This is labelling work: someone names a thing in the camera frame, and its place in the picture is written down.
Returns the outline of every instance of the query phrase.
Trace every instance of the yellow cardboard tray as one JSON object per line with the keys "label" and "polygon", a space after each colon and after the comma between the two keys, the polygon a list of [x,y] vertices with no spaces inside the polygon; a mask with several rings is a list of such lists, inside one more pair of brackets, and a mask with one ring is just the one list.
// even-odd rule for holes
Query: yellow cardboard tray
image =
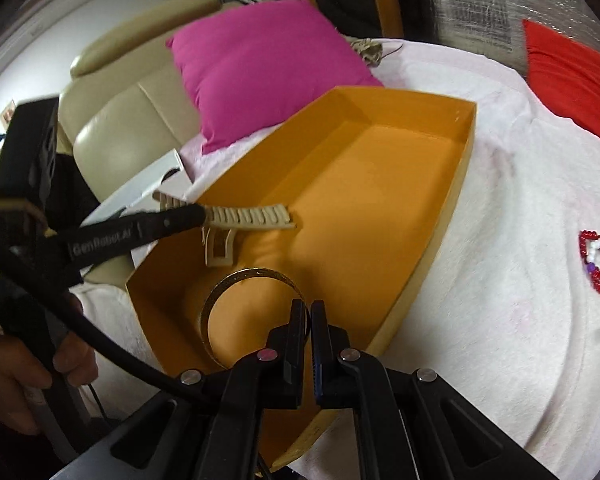
{"label": "yellow cardboard tray", "polygon": [[[127,286],[166,373],[218,370],[200,338],[214,285],[246,267],[286,274],[307,301],[324,300],[352,345],[381,354],[415,299],[456,206],[470,158],[476,106],[384,88],[336,88],[290,118],[229,169],[200,203],[283,203],[295,230],[241,234],[233,267],[207,268],[200,230],[160,241]],[[254,278],[216,303],[209,337],[231,366],[288,319],[293,292]],[[333,420],[312,396],[305,356],[297,411],[267,411],[260,451],[273,468],[302,455]]]}

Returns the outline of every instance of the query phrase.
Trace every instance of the beaded bracelet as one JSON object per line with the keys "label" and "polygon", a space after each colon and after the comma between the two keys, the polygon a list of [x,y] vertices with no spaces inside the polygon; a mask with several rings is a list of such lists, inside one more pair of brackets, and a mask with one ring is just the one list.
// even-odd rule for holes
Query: beaded bracelet
{"label": "beaded bracelet", "polygon": [[587,272],[591,275],[593,288],[600,294],[600,269],[594,262],[596,251],[600,251],[600,235],[595,231],[580,231],[578,246],[580,256],[587,266]]}

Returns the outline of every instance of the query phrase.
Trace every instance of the beige leather sofa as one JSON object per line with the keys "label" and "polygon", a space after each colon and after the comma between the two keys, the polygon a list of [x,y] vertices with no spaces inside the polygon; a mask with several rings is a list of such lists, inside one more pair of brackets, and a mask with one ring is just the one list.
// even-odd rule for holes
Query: beige leather sofa
{"label": "beige leather sofa", "polygon": [[[100,201],[199,132],[198,112],[164,42],[195,19],[239,5],[171,0],[110,30],[74,60],[72,82],[60,95],[58,151],[73,153]],[[132,271],[130,257],[120,257],[86,279],[124,288]]]}

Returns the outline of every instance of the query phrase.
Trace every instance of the metal screw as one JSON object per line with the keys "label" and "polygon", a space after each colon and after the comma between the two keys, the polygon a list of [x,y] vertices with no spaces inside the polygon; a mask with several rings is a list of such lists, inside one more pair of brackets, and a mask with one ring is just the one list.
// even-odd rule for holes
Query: metal screw
{"label": "metal screw", "polygon": [[278,352],[273,348],[263,348],[262,350],[258,350],[256,355],[258,356],[258,361],[264,361],[266,363],[275,361],[278,358]]}
{"label": "metal screw", "polygon": [[420,368],[416,372],[416,376],[424,383],[432,383],[438,378],[438,374],[431,368]]}
{"label": "metal screw", "polygon": [[355,348],[345,348],[342,352],[340,352],[340,358],[343,361],[357,361],[360,359],[360,352],[358,352]]}
{"label": "metal screw", "polygon": [[202,380],[202,372],[192,368],[183,372],[180,376],[180,382],[190,386],[191,384],[198,384]]}

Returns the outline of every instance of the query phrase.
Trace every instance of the plastic wrap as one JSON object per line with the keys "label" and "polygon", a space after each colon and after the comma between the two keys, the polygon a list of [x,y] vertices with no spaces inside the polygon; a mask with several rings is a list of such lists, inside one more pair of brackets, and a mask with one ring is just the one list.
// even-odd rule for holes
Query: plastic wrap
{"label": "plastic wrap", "polygon": [[434,0],[442,44],[526,73],[522,19],[562,32],[600,52],[600,21],[584,0]]}

